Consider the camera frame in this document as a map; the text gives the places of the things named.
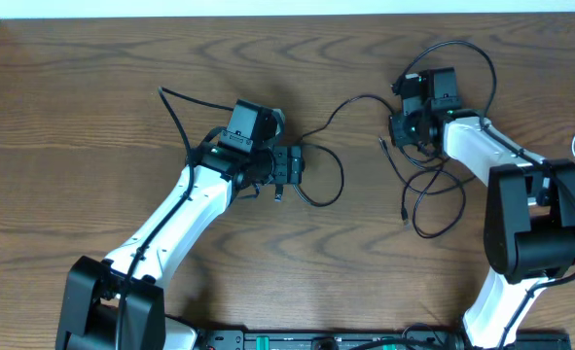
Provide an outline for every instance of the black mounting bracket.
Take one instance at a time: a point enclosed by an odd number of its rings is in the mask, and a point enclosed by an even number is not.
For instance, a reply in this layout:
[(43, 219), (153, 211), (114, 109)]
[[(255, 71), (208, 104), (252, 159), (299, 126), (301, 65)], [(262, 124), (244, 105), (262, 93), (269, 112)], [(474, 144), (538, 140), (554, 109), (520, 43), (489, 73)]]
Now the black mounting bracket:
[[(250, 186), (257, 190), (259, 185), (274, 184), (275, 199), (280, 201), (282, 186), (300, 184), (305, 170), (301, 146), (277, 145), (284, 127), (280, 110), (237, 100), (229, 126), (212, 130), (196, 148), (195, 164), (232, 180), (234, 193)], [(216, 145), (210, 141), (217, 135)]]
[[(575, 164), (566, 159), (546, 163), (575, 199)], [(549, 213), (531, 217), (530, 198), (536, 198), (535, 205), (550, 206)], [(559, 278), (575, 264), (573, 204), (533, 166), (492, 167), (488, 177), (484, 245), (490, 266), (511, 284), (539, 276)]]
[[(81, 257), (66, 279), (55, 349), (114, 349), (115, 308), (101, 304), (112, 298), (122, 278), (107, 262)], [(162, 349), (165, 342), (163, 289), (134, 280), (126, 298), (125, 350)]]
[(428, 69), (402, 77), (401, 82), (396, 94), (402, 98), (402, 110), (391, 116), (388, 126), (391, 143), (438, 148), (444, 122), (452, 120), (448, 111), (462, 108), (455, 70)]

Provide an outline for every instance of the black cable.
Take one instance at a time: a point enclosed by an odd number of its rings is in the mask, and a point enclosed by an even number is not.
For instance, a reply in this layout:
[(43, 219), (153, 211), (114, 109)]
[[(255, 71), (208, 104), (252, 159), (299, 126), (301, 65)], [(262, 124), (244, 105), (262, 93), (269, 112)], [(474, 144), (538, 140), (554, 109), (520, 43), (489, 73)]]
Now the black cable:
[(361, 94), (352, 98), (349, 98), (347, 100), (345, 100), (341, 105), (339, 105), (339, 107), (337, 107), (335, 109), (335, 111), (330, 115), (330, 117), (328, 118), (328, 120), (326, 121), (326, 123), (321, 126), (318, 127), (316, 129), (314, 129), (313, 131), (309, 131), (304, 133), (302, 136), (300, 136), (300, 138), (298, 138), (298, 141), (296, 141), (297, 144), (300, 144), (303, 147), (309, 147), (309, 148), (316, 148), (319, 150), (322, 150), (326, 153), (328, 153), (329, 155), (331, 155), (335, 161), (337, 162), (337, 165), (339, 166), (339, 171), (341, 174), (341, 187), (339, 188), (339, 192), (335, 195), (335, 197), (327, 202), (317, 202), (313, 199), (311, 199), (306, 193), (305, 191), (300, 187), (300, 185), (294, 185), (294, 189), (296, 190), (296, 193), (298, 194), (298, 196), (300, 197), (301, 200), (303, 200), (305, 203), (312, 205), (314, 207), (325, 207), (325, 206), (329, 206), (331, 204), (333, 204), (334, 202), (337, 201), (337, 199), (339, 199), (339, 197), (341, 196), (341, 193), (343, 192), (343, 185), (344, 185), (344, 175), (343, 175), (343, 165), (341, 164), (341, 160), (339, 159), (339, 157), (330, 149), (323, 147), (323, 146), (318, 146), (318, 145), (314, 145), (314, 144), (310, 144), (310, 143), (303, 143), (303, 140), (305, 139), (305, 137), (310, 136), (316, 132), (322, 131), (324, 130), (326, 127), (328, 127), (328, 125), (330, 125), (330, 123), (333, 121), (333, 118), (335, 117), (335, 115), (337, 114), (337, 112), (345, 107), (346, 105), (358, 101), (359, 99), (362, 98), (371, 98), (374, 99), (380, 103), (382, 103), (391, 113), (391, 115), (395, 114), (395, 111), (393, 110), (393, 107), (391, 107), (391, 105), (382, 97), (375, 95), (375, 94), (370, 94), (370, 93), (365, 93), (365, 94)]
[[(192, 103), (196, 103), (199, 104), (201, 106), (205, 106), (205, 107), (210, 107), (210, 108), (215, 108), (215, 109), (221, 109), (221, 110), (225, 110), (225, 111), (233, 111), (233, 107), (227, 107), (227, 106), (222, 106), (219, 104), (215, 104), (215, 103), (209, 103), (209, 102), (205, 102), (205, 101), (201, 101), (201, 100), (197, 100), (195, 98), (192, 98), (190, 96), (186, 96), (184, 94), (181, 94), (179, 92), (175, 92), (171, 89), (165, 88), (165, 87), (160, 87), (160, 91), (169, 93), (173, 96), (179, 97), (179, 98), (183, 98), (186, 101), (190, 101)], [(163, 99), (163, 94), (160, 93), (160, 97), (162, 98), (162, 101), (164, 101)], [(170, 108), (170, 105), (167, 104), (167, 102), (164, 101), (164, 104), (166, 104), (166, 108), (168, 109), (168, 112), (170, 112), (172, 109)]]
[[(458, 178), (456, 178), (455, 176), (451, 175), (451, 173), (444, 170), (443, 166), (440, 166), (438, 169), (428, 169), (428, 170), (421, 170), (419, 172), (416, 172), (406, 182), (406, 185), (404, 186), (404, 190), (402, 191), (402, 219), (403, 220), (407, 219), (407, 218), (405, 218), (405, 215), (407, 214), (406, 191), (411, 186), (411, 183), (414, 181), (414, 179), (418, 178), (421, 175), (431, 173), (431, 172), (434, 172), (434, 176), (432, 177), (430, 182), (427, 184), (427, 186), (425, 186), (425, 188), (423, 188), (423, 191), (421, 191), (419, 193), (418, 198), (414, 202), (413, 228), (414, 228), (414, 231), (416, 232), (416, 234), (418, 234), (419, 237), (421, 237), (421, 238), (435, 238), (435, 237), (438, 237), (441, 234), (447, 232), (451, 228), (453, 228), (453, 226), (455, 226), (455, 224), (457, 224), (457, 222), (459, 222), (460, 219), (462, 219), (462, 215), (464, 214), (464, 208), (466, 207), (466, 191), (464, 191), (464, 186), (463, 186), (462, 182), (460, 182), (460, 180), (458, 180)], [(423, 200), (423, 198), (428, 194), (427, 191), (430, 189), (430, 187), (432, 187), (432, 185), (434, 184), (434, 182), (436, 181), (436, 179), (439, 177), (440, 174), (444, 174), (445, 176), (449, 177), (450, 179), (452, 179), (454, 181), (455, 185), (451, 186), (449, 189), (460, 189), (460, 192), (462, 194), (462, 204), (460, 205), (460, 209), (458, 210), (458, 214), (455, 216), (455, 218), (453, 219), (453, 221), (451, 221), (451, 223), (449, 225), (447, 225), (446, 227), (444, 227), (443, 229), (441, 229), (437, 232), (428, 233), (428, 232), (425, 232), (423, 229), (421, 229), (421, 227), (419, 227), (418, 224), (416, 223), (416, 213), (418, 211), (419, 204), (421, 204), (421, 201)]]
[(395, 84), (393, 84), (393, 92), (396, 95), (400, 93), (400, 91), (402, 90), (402, 84), (406, 80), (406, 75), (408, 74), (408, 72), (413, 68), (413, 66), (417, 62), (419, 62), (422, 58), (424, 58), (426, 55), (433, 52), (434, 50), (437, 50), (437, 49), (440, 49), (442, 47), (449, 46), (449, 45), (461, 45), (461, 46), (467, 47), (467, 48), (479, 53), (485, 59), (485, 61), (488, 63), (488, 68), (490, 68), (490, 73), (492, 75), (492, 91), (490, 92), (490, 97), (488, 98), (488, 101), (484, 107), (484, 114), (486, 114), (488, 109), (490, 109), (490, 105), (492, 104), (492, 101), (494, 100), (494, 94), (497, 91), (497, 77), (496, 77), (496, 74), (494, 72), (494, 64), (492, 64), (490, 57), (484, 52), (484, 50), (478, 48), (474, 44), (471, 44), (469, 42), (465, 42), (463, 40), (450, 40), (450, 41), (446, 41), (443, 43), (439, 43), (439, 44), (436, 44), (434, 46), (427, 48), (424, 52), (420, 53), (413, 60), (413, 62), (411, 62), (411, 64), (409, 64), (408, 67), (406, 67), (406, 69), (404, 69), (404, 72), (402, 72), (402, 75), (400, 75), (397, 78), (397, 80), (395, 81)]
[[(523, 159), (525, 159), (529, 162), (532, 162), (532, 163), (533, 162), (537, 163), (537, 161), (535, 161), (533, 159), (532, 160), (529, 160), (528, 158), (523, 158)], [(556, 186), (559, 189), (561, 189), (561, 191), (564, 193), (564, 195), (572, 203), (572, 206), (573, 206), (574, 211), (575, 211), (575, 198), (572, 195), (572, 192), (570, 192), (570, 189), (567, 186), (565, 186), (561, 182), (561, 180), (558, 179), (557, 176), (555, 176), (554, 174), (552, 174), (551, 179), (556, 183)], [(501, 339), (499, 340), (499, 345), (497, 346), (497, 349), (501, 350), (504, 348), (505, 339), (508, 337), (508, 333), (510, 332), (510, 329), (517, 322), (517, 320), (521, 316), (522, 312), (524, 311), (524, 309), (527, 306), (527, 304), (529, 303), (529, 301), (535, 297), (535, 292), (537, 290), (543, 289), (543, 288), (561, 286), (561, 285), (564, 285), (566, 283), (570, 283), (574, 280), (575, 280), (575, 271), (568, 276), (559, 278), (557, 280), (549, 281), (549, 282), (539, 283), (539, 284), (536, 284), (533, 287), (529, 288), (527, 290), (527, 293), (525, 294), (524, 298), (522, 299), (521, 304), (519, 304), (519, 307), (517, 307), (516, 311), (512, 315), (512, 318), (508, 322), (508, 325), (503, 328), (503, 334), (501, 335)]]
[(248, 195), (239, 196), (239, 197), (237, 198), (237, 200), (242, 200), (242, 199), (257, 199), (257, 197), (259, 196), (259, 193), (261, 193), (261, 188), (259, 188), (259, 184), (257, 184), (257, 183), (252, 183), (251, 185), (252, 185), (252, 187), (255, 189), (255, 193), (254, 193), (254, 194), (248, 194)]
[[(490, 108), (490, 105), (492, 104), (492, 101), (494, 99), (494, 94), (496, 93), (496, 89), (497, 89), (497, 75), (496, 75), (496, 71), (494, 68), (494, 64), (492, 64), (492, 60), (490, 59), (490, 57), (488, 56), (487, 53), (485, 53), (482, 49), (478, 48), (477, 46), (465, 42), (465, 41), (459, 41), (459, 40), (454, 40), (454, 41), (448, 41), (448, 42), (444, 42), (444, 43), (440, 43), (437, 45), (434, 45), (428, 49), (426, 49), (424, 52), (422, 52), (419, 56), (417, 56), (413, 62), (404, 70), (404, 72), (402, 73), (402, 75), (397, 79), (395, 85), (393, 86), (393, 91), (395, 92), (395, 94), (398, 94), (399, 91), (401, 90), (402, 87), (402, 83), (404, 82), (404, 80), (406, 79), (406, 74), (408, 73), (408, 71), (413, 68), (413, 66), (419, 62), (424, 56), (426, 56), (427, 54), (433, 52), (436, 49), (448, 46), (448, 45), (462, 45), (465, 47), (468, 47), (472, 50), (474, 50), (475, 52), (479, 53), (484, 60), (486, 61), (486, 63), (488, 64), (488, 68), (490, 69), (490, 75), (492, 76), (492, 90), (490, 92), (490, 97), (488, 98), (488, 101), (485, 105), (484, 111), (482, 113), (478, 113), (479, 116), (479, 121), (480, 121), (480, 128), (489, 136), (491, 137), (493, 140), (495, 140), (496, 142), (500, 143), (501, 145), (503, 145), (505, 148), (507, 148), (510, 152), (512, 152), (514, 155), (516, 155), (519, 158), (522, 158), (526, 161), (528, 161), (529, 163), (531, 163), (536, 169), (539, 169), (541, 171), (544, 172), (545, 177), (550, 178), (551, 180), (553, 180), (553, 182), (556, 184), (556, 186), (563, 192), (563, 194), (566, 196), (566, 198), (570, 201), (570, 203), (572, 203), (572, 206), (574, 208), (575, 211), (575, 197), (574, 195), (570, 192), (570, 189), (561, 182), (560, 179), (557, 178), (557, 176), (555, 174), (553, 174), (550, 170), (549, 164), (544, 164), (541, 163), (539, 161), (537, 161), (536, 159), (533, 159), (532, 157), (529, 157), (528, 155), (526, 155), (524, 153), (524, 148), (517, 148), (513, 145), (511, 145), (510, 143), (508, 143), (506, 140), (504, 140), (503, 138), (499, 137), (498, 135), (494, 134), (490, 129), (490, 124), (486, 124), (485, 123), (485, 119), (486, 119), (486, 115), (488, 112), (488, 109)], [(515, 311), (514, 315), (512, 316), (512, 318), (510, 319), (510, 322), (508, 322), (508, 325), (504, 328), (504, 332), (503, 335), (501, 336), (501, 339), (499, 341), (499, 345), (498, 345), (498, 349), (503, 349), (504, 347), (504, 343), (505, 343), (505, 339), (508, 335), (508, 332), (510, 331), (510, 328), (516, 323), (516, 321), (519, 319), (520, 315), (522, 314), (522, 311), (524, 310), (524, 308), (526, 307), (526, 305), (529, 303), (529, 300), (531, 298), (534, 298), (534, 293), (535, 291), (542, 289), (542, 288), (549, 288), (549, 287), (555, 287), (555, 286), (561, 286), (564, 285), (566, 283), (572, 282), (575, 280), (575, 272), (573, 272), (572, 274), (566, 276), (566, 277), (562, 277), (559, 278), (558, 280), (553, 280), (553, 281), (549, 281), (549, 282), (545, 282), (545, 283), (540, 283), (537, 285), (534, 285), (533, 287), (531, 287), (529, 290), (527, 290), (527, 293), (525, 295), (525, 297), (523, 298), (521, 304), (519, 305), (519, 307), (517, 308), (517, 310)]]
[[(169, 90), (165, 87), (159, 87), (158, 88), (158, 94), (160, 95), (160, 98), (162, 99), (163, 105), (168, 110), (168, 113), (172, 117), (172, 120), (174, 121), (175, 125), (177, 125), (177, 129), (179, 130), (179, 133), (181, 134), (181, 138), (183, 139), (183, 145), (185, 146), (186, 154), (187, 154), (186, 164), (190, 167), (190, 177), (188, 180), (188, 187), (186, 188), (186, 190), (183, 192), (183, 194), (181, 195), (179, 200), (175, 203), (175, 205), (172, 207), (172, 209), (170, 209), (170, 211), (168, 211), (168, 213), (163, 217), (163, 219), (155, 226), (155, 228), (153, 228), (151, 233), (149, 233), (149, 235), (144, 240), (144, 242), (142, 242), (142, 245), (140, 245), (140, 247), (136, 250), (135, 255), (133, 256), (133, 260), (131, 261), (131, 264), (129, 265), (129, 269), (127, 270), (127, 274), (126, 274), (125, 279), (123, 281), (123, 285), (121, 286), (121, 299), (119, 301), (119, 310), (118, 310), (118, 314), (117, 314), (116, 335), (115, 335), (115, 349), (117, 349), (117, 350), (121, 350), (123, 348), (123, 345), (122, 345), (122, 342), (123, 342), (123, 321), (124, 321), (124, 315), (125, 315), (125, 309), (126, 309), (126, 296), (127, 296), (128, 291), (129, 291), (129, 288), (130, 288), (131, 276), (133, 275), (136, 266), (140, 262), (140, 259), (142, 259), (142, 257), (144, 256), (144, 252), (149, 247), (149, 244), (151, 243), (153, 238), (155, 238), (155, 236), (160, 232), (160, 230), (168, 222), (168, 220), (170, 220), (170, 218), (174, 215), (174, 213), (176, 213), (176, 211), (179, 210), (181, 205), (183, 205), (183, 203), (185, 203), (185, 201), (188, 200), (188, 197), (190, 196), (190, 193), (192, 192), (192, 188), (194, 185), (194, 178), (195, 178), (194, 166), (191, 162), (192, 147), (190, 146), (190, 141), (188, 140), (188, 136), (186, 135), (186, 132), (183, 129), (183, 125), (179, 121), (179, 118), (177, 118), (177, 115), (172, 110), (172, 107), (170, 107), (170, 104), (168, 103), (165, 95), (163, 94), (164, 92), (169, 93), (169, 94), (176, 96), (176, 97), (183, 98), (187, 101), (203, 105), (203, 106), (223, 109), (223, 110), (227, 110), (227, 111), (233, 110), (233, 108), (230, 108), (230, 107), (215, 105), (212, 103), (207, 103), (207, 102), (193, 99), (192, 97), (182, 95), (180, 93)], [(214, 133), (220, 132), (220, 130), (221, 129), (219, 129), (219, 128), (215, 128), (214, 130), (212, 130), (212, 132), (214, 132)], [(215, 135), (211, 136), (212, 132), (210, 132), (207, 135), (207, 137), (213, 138), (213, 136), (215, 136)]]
[(441, 345), (432, 344), (429, 341), (419, 341), (419, 340), (410, 340), (410, 339), (400, 339), (400, 338), (393, 338), (393, 339), (385, 339), (385, 340), (378, 340), (365, 343), (363, 345), (354, 346), (349, 350), (369, 350), (373, 348), (377, 348), (384, 345), (407, 345), (407, 346), (418, 346), (423, 349), (445, 349)]
[(430, 327), (429, 325), (424, 324), (424, 323), (421, 323), (421, 322), (417, 322), (417, 323), (415, 323), (415, 324), (413, 324), (413, 325), (408, 326), (408, 327), (402, 332), (402, 336), (401, 336), (401, 337), (403, 337), (404, 339), (408, 339), (408, 333), (411, 331), (411, 328), (414, 328), (414, 327), (423, 327), (423, 328), (428, 329), (431, 333), (434, 334), (434, 336), (436, 337), (436, 340), (438, 340), (439, 344), (441, 344), (442, 346), (445, 346), (445, 343), (439, 338), (439, 335), (436, 334), (436, 332), (434, 331), (434, 329), (432, 329), (432, 327)]
[(331, 151), (330, 149), (328, 149), (324, 146), (319, 146), (319, 145), (314, 145), (314, 144), (303, 144), (303, 143), (301, 143), (300, 146), (303, 148), (315, 148), (318, 150), (322, 150), (322, 151), (325, 151), (326, 153), (328, 153), (329, 155), (331, 155), (335, 159), (335, 161), (337, 162), (337, 165), (339, 166), (339, 172), (341, 174), (341, 186), (339, 187), (339, 192), (337, 192), (335, 197), (329, 201), (326, 201), (326, 202), (317, 202), (317, 201), (311, 199), (308, 195), (306, 195), (306, 193), (303, 191), (303, 189), (300, 187), (300, 185), (294, 185), (294, 190), (296, 190), (296, 193), (298, 194), (298, 196), (300, 197), (301, 200), (303, 200), (305, 203), (308, 203), (314, 207), (322, 208), (322, 207), (329, 206), (329, 205), (333, 204), (341, 196), (341, 193), (343, 192), (343, 185), (345, 182), (345, 177), (343, 175), (343, 164), (341, 164), (341, 160), (339, 159), (339, 156), (337, 156), (333, 151)]
[[(380, 143), (380, 147), (382, 148), (382, 152), (384, 153), (384, 155), (388, 159), (389, 163), (391, 164), (391, 167), (395, 171), (395, 174), (400, 179), (400, 181), (404, 184), (404, 189), (402, 190), (402, 208), (401, 208), (401, 216), (402, 216), (402, 220), (404, 221), (404, 224), (405, 225), (408, 224), (408, 210), (406, 209), (406, 192), (408, 190), (412, 191), (413, 193), (418, 194), (418, 198), (417, 198), (416, 202), (414, 203), (414, 209), (413, 209), (413, 228), (414, 228), (414, 231), (416, 232), (416, 234), (418, 234), (421, 238), (438, 237), (441, 234), (450, 230), (455, 224), (457, 224), (458, 221), (460, 221), (460, 219), (462, 218), (462, 215), (464, 214), (464, 209), (466, 207), (466, 191), (464, 191), (464, 185), (473, 181), (476, 177), (472, 176), (466, 180), (460, 181), (457, 177), (455, 177), (454, 175), (452, 175), (451, 173), (449, 173), (448, 171), (446, 171), (443, 168), (445, 163), (449, 160), (448, 158), (432, 157), (432, 158), (429, 158), (427, 160), (419, 160), (419, 159), (415, 159), (415, 158), (410, 157), (408, 154), (406, 154), (406, 152), (404, 151), (403, 148), (400, 148), (400, 152), (402, 152), (402, 154), (406, 157), (406, 159), (408, 159), (414, 166), (421, 169), (421, 171), (414, 173), (414, 175), (411, 176), (409, 178), (409, 180), (407, 181), (404, 179), (404, 177), (400, 173), (399, 169), (397, 168), (395, 161), (391, 157), (391, 154), (389, 153), (388, 147), (386, 145), (386, 141), (384, 141), (380, 137), (380, 138), (378, 138), (378, 142)], [(435, 159), (438, 159), (440, 161), (440, 163), (433, 165), (433, 166), (422, 165), (424, 163), (430, 162), (430, 161), (435, 160)], [(432, 179), (430, 180), (429, 184), (423, 190), (417, 190), (413, 186), (411, 186), (411, 183), (416, 178), (418, 178), (419, 176), (428, 174), (428, 173), (432, 173), (432, 172), (434, 172), (435, 174), (432, 177)], [(434, 184), (434, 181), (436, 181), (436, 179), (438, 178), (438, 176), (440, 174), (443, 174), (443, 175), (447, 176), (448, 178), (450, 178), (454, 182), (454, 185), (449, 186), (449, 187), (442, 189), (442, 190), (429, 192), (428, 190), (430, 189), (430, 187), (432, 187), (432, 185)], [(460, 206), (460, 209), (458, 210), (458, 214), (455, 216), (453, 221), (451, 221), (451, 224), (447, 225), (443, 229), (441, 229), (437, 232), (434, 232), (434, 233), (428, 233), (428, 232), (425, 232), (423, 229), (421, 229), (421, 227), (419, 227), (418, 224), (416, 223), (416, 213), (418, 211), (419, 204), (421, 204), (421, 201), (423, 200), (423, 198), (426, 195), (438, 195), (438, 194), (448, 193), (448, 192), (453, 191), (455, 189), (460, 189), (460, 193), (462, 194), (462, 205)]]
[(211, 142), (211, 140), (213, 140), (216, 136), (220, 135), (220, 133), (224, 130), (226, 130), (226, 128), (223, 126), (216, 126), (212, 128), (211, 130), (209, 130), (209, 132), (207, 132), (205, 137), (202, 139), (202, 142)]

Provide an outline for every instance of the wooden surface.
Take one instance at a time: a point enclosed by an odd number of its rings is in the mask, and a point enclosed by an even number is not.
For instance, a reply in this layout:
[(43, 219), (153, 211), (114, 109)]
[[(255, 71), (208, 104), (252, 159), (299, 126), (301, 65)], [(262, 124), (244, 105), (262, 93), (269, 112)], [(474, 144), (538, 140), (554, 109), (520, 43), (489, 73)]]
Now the wooden surface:
[[(243, 97), (282, 108), (293, 141), (359, 93), (381, 94), (397, 107), (389, 83), (422, 49), (452, 38), (478, 44), (494, 60), (497, 128), (546, 157), (571, 157), (575, 15), (2, 22), (0, 348), (51, 347), (72, 263), (104, 257), (170, 192), (185, 155), (157, 86), (221, 104)], [(415, 69), (448, 65), (466, 104), (482, 107), (490, 80), (475, 54), (448, 48)], [(195, 143), (230, 117), (174, 105)], [(250, 329), (452, 325), (488, 269), (485, 186), (467, 186), (455, 229), (418, 238), (400, 220), (402, 187), (377, 143), (385, 134), (386, 112), (375, 101), (345, 108), (310, 140), (343, 161), (339, 202), (317, 209), (286, 189), (284, 202), (274, 203), (271, 188), (236, 202), (177, 271), (166, 311), (201, 326)], [(305, 156), (305, 189), (320, 199), (334, 195), (332, 161)], [(458, 193), (427, 199), (419, 221), (440, 228), (458, 205)], [(566, 330), (575, 347), (575, 283), (542, 295), (522, 327)]]

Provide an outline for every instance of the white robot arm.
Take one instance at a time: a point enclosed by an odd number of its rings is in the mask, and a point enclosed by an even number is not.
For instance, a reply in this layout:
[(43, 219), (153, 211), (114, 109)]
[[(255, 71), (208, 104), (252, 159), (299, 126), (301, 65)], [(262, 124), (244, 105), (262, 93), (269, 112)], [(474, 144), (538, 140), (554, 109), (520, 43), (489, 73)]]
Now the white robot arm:
[[(111, 268), (122, 275), (127, 273), (136, 250), (142, 245), (149, 233), (177, 204), (188, 187), (190, 165), (181, 171), (177, 185), (151, 215), (149, 220), (123, 245), (110, 252), (105, 259), (112, 262)], [(170, 220), (163, 225), (153, 238), (149, 248), (133, 273), (133, 278), (141, 280), (150, 276), (155, 285), (165, 291), (170, 279), (183, 258), (188, 254), (200, 234), (218, 215), (227, 210), (233, 194), (232, 181), (222, 177), (216, 170), (196, 166), (194, 189)]]
[[(485, 252), (491, 268), (463, 316), (466, 336), (484, 349), (514, 343), (544, 287), (558, 284), (575, 264), (575, 165), (526, 151), (478, 112), (463, 110), (453, 68), (406, 75), (400, 85), (403, 111), (389, 125), (394, 146), (434, 147), (488, 186)], [(531, 217), (534, 205), (550, 206), (550, 214)]]
[[(273, 184), (280, 201), (283, 185), (302, 181), (301, 146), (276, 146), (283, 128), (280, 110), (237, 101), (229, 126), (215, 128), (188, 152), (189, 165), (149, 220), (102, 262), (81, 257), (71, 268), (55, 348), (190, 350), (197, 332), (164, 317), (164, 291), (200, 234), (239, 191)], [(216, 136), (219, 142), (211, 143)], [(102, 305), (102, 298), (120, 298), (118, 311)]]

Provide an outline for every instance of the green connector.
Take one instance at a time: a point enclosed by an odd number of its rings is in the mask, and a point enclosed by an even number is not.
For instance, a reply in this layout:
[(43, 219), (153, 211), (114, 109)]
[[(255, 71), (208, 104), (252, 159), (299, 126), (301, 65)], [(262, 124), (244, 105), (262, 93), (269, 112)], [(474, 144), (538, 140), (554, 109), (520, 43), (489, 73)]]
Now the green connector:
[[(382, 340), (390, 340), (390, 339), (393, 339), (393, 337), (385, 336), (382, 338)], [(382, 350), (396, 350), (396, 347), (395, 347), (395, 344), (382, 345)]]
[(267, 336), (257, 336), (257, 350), (270, 350), (270, 338)]

